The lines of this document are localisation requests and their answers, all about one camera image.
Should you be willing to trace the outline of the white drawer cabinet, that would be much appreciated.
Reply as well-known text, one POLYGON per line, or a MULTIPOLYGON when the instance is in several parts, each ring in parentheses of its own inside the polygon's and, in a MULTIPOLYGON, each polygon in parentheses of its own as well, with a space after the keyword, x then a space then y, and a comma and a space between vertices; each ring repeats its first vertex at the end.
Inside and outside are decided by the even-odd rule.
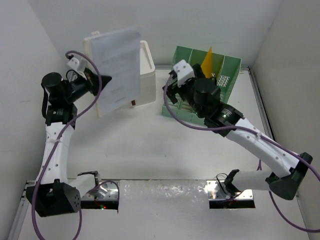
POLYGON ((140 94, 134 101, 136 106, 156 100, 156 68, 147 41, 140 41, 140 94))

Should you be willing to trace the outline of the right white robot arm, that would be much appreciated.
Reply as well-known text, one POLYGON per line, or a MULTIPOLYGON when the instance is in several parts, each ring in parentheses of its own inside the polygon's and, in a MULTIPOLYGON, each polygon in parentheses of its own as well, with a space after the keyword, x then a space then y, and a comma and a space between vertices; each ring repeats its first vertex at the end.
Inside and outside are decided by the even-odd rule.
POLYGON ((264 162, 267 170, 232 170, 217 187, 225 198, 233 198, 244 190, 270 191, 284 200, 292 200, 313 160, 306 152, 288 153, 283 147, 258 130, 243 113, 221 101, 221 89, 214 77, 207 78, 201 66, 185 60, 176 63, 163 87, 165 101, 176 103, 179 96, 186 101, 204 129, 227 138, 264 162))

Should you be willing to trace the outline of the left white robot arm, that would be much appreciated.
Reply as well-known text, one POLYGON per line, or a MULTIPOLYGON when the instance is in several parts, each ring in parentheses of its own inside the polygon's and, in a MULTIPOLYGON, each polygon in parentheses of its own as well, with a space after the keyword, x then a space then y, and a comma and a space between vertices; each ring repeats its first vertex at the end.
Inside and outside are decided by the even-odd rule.
POLYGON ((111 76, 98 77, 89 69, 71 81, 57 72, 42 78, 45 149, 35 185, 26 189, 26 198, 40 217, 77 213, 81 198, 99 184, 97 171, 79 173, 75 180, 68 181, 68 152, 78 115, 75 101, 87 93, 96 96, 111 80, 111 76))

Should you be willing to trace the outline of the yellow plastic folder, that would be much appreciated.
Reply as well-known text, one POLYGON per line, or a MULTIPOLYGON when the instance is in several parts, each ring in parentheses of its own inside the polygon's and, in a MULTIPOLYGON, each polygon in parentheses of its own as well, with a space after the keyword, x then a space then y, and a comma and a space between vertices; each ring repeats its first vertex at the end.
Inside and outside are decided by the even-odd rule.
POLYGON ((212 47, 209 48, 202 64, 201 69, 206 78, 211 78, 213 76, 213 56, 212 47))

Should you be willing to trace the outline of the clear plastic document sleeve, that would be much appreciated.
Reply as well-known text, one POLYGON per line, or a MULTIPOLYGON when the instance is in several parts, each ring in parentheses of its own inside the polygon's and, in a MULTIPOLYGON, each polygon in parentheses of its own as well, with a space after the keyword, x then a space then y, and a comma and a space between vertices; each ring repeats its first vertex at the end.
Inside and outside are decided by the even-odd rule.
POLYGON ((139 96, 140 40, 137 28, 98 33, 83 39, 84 53, 93 61, 100 75, 112 77, 96 103, 99 118, 139 96))

